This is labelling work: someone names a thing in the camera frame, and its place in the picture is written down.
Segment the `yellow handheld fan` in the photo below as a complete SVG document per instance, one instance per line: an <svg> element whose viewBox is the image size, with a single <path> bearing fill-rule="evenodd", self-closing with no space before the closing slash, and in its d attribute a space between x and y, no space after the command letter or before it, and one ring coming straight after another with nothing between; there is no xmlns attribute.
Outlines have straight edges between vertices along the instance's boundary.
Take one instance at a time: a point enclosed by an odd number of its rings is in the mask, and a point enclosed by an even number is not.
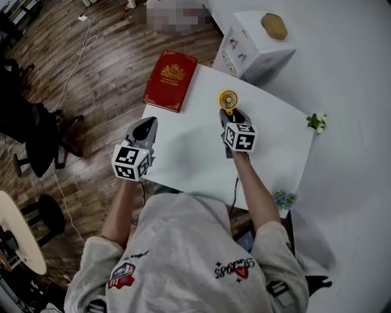
<svg viewBox="0 0 391 313"><path fill-rule="evenodd" d="M233 90L225 89L219 94L217 102L225 113L231 116L238 104L238 95Z"/></svg>

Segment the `person's right forearm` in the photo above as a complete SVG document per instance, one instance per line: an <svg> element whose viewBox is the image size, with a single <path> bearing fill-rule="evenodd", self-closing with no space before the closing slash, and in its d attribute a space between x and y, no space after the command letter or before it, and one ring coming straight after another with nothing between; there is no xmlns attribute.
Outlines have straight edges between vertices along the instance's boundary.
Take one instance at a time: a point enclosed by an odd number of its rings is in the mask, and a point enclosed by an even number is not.
<svg viewBox="0 0 391 313"><path fill-rule="evenodd" d="M274 199L251 165L247 155L243 152L233 152L233 159L255 230L265 229L266 225L279 225L279 228L283 229Z"/></svg>

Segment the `white rectangular table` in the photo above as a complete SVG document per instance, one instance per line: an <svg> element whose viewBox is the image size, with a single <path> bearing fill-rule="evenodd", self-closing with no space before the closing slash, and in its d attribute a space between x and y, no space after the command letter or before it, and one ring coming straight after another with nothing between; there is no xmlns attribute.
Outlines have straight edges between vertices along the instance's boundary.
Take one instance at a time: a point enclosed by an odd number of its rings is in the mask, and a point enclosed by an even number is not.
<svg viewBox="0 0 391 313"><path fill-rule="evenodd" d="M310 151L313 133L306 116L288 103L242 80L198 65L180 112L147 106L156 117L154 161L146 179L185 193L200 194L246 208L236 182L233 160L225 154L218 96L230 89L238 107L255 125L258 138L249 158L269 192L296 192Z"/></svg>

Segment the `red hardcover book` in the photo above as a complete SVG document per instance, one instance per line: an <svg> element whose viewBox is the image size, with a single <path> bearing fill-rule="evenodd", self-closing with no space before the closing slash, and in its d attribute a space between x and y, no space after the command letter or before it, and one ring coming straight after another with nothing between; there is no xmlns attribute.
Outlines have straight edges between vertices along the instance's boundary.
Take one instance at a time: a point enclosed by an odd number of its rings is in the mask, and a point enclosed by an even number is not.
<svg viewBox="0 0 391 313"><path fill-rule="evenodd" d="M150 75L142 102L179 112L197 63L195 57L163 50Z"/></svg>

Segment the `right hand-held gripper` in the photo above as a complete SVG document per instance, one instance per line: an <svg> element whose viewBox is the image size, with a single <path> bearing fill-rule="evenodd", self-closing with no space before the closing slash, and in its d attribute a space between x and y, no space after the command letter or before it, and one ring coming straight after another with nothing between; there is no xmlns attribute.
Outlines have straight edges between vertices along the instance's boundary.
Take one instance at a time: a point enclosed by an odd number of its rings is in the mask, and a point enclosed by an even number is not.
<svg viewBox="0 0 391 313"><path fill-rule="evenodd" d="M222 125L225 125L222 140L225 144L227 158L233 158L233 152L249 153L254 151L257 141L257 129L251 125L251 119L240 109L233 110L233 122L226 110L219 110L219 118Z"/></svg>

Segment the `white box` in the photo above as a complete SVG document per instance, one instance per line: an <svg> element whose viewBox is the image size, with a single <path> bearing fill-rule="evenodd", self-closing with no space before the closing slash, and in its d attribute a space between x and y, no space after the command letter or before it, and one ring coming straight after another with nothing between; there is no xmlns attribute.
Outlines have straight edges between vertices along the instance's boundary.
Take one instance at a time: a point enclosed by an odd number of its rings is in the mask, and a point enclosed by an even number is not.
<svg viewBox="0 0 391 313"><path fill-rule="evenodd" d="M236 12L222 39L213 68L254 84L261 76L279 66L296 48L289 33L285 40L271 38L261 24L270 12Z"/></svg>

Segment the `small green potted plant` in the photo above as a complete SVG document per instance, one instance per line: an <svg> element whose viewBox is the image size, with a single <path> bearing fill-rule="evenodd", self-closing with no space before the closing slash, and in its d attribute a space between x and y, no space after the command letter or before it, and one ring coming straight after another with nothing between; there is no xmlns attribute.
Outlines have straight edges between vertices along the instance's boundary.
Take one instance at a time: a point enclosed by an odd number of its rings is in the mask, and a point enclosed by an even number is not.
<svg viewBox="0 0 391 313"><path fill-rule="evenodd" d="M307 127L314 130L316 134L321 134L326 128L326 114L314 113L307 117Z"/></svg>

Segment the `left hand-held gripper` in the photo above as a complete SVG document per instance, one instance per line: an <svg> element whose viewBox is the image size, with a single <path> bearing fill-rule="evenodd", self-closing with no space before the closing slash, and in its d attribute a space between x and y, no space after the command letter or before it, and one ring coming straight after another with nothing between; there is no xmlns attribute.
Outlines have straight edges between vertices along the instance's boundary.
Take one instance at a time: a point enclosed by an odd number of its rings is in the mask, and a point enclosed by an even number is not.
<svg viewBox="0 0 391 313"><path fill-rule="evenodd" d="M139 181L155 159L153 144L158 129L156 117L147 117L131 124L127 138L117 144L112 157L112 168L116 177Z"/></svg>

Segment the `tan oval object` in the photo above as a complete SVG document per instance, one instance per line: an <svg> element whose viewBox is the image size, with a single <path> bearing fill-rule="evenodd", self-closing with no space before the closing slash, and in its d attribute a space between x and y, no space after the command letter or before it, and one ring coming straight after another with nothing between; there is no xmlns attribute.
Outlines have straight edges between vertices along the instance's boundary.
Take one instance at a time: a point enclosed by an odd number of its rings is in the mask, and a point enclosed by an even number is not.
<svg viewBox="0 0 391 313"><path fill-rule="evenodd" d="M262 17L261 24L271 38L276 40L286 39L288 31L280 16L273 13L267 13Z"/></svg>

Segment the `round beige table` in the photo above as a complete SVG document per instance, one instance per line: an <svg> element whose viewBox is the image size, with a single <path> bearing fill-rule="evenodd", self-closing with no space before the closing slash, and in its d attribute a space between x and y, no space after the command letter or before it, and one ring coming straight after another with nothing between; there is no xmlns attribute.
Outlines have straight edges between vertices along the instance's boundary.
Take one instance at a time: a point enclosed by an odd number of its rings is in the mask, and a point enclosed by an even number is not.
<svg viewBox="0 0 391 313"><path fill-rule="evenodd" d="M49 232L36 239L31 226L43 222ZM65 218L59 204L43 194L38 201L24 208L4 191L0 191L0 226L5 226L16 240L16 255L30 270L43 275L47 271L42 247L65 230Z"/></svg>

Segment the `black office chair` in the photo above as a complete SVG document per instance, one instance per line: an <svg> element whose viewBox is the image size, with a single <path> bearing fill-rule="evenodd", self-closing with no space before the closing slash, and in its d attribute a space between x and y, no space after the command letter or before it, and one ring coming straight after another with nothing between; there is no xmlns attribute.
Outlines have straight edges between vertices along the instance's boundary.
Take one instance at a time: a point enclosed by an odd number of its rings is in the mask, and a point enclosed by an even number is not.
<svg viewBox="0 0 391 313"><path fill-rule="evenodd" d="M21 68L16 60L0 56L0 133L24 144L27 153L24 159L13 156L18 177L22 175L21 167L26 164L31 166L37 177L41 177L51 164L56 169L63 169L65 164L58 160L59 147L82 157L80 150L75 151L62 138L76 121L84 120L84 116L75 116L59 128L61 110L50 112L43 103L30 103L20 94L22 90L31 88L22 84L22 80L33 68L33 64Z"/></svg>

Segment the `person's grey printed sweatshirt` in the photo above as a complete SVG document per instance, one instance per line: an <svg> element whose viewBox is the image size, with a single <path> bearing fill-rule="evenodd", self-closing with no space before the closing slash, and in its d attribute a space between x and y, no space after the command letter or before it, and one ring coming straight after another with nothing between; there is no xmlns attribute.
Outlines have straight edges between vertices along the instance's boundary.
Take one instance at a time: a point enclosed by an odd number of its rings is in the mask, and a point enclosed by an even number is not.
<svg viewBox="0 0 391 313"><path fill-rule="evenodd" d="M230 235L225 205L158 194L125 249L86 241L65 313L305 313L309 290L285 228L257 230L251 252Z"/></svg>

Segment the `person's left forearm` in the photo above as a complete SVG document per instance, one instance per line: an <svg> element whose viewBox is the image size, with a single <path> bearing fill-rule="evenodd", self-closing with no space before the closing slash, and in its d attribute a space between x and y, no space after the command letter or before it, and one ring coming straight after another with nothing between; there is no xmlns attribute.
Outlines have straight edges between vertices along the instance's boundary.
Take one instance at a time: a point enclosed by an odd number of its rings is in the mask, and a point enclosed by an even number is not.
<svg viewBox="0 0 391 313"><path fill-rule="evenodd" d="M139 184L122 180L101 230L101 236L126 248L130 237L134 200Z"/></svg>

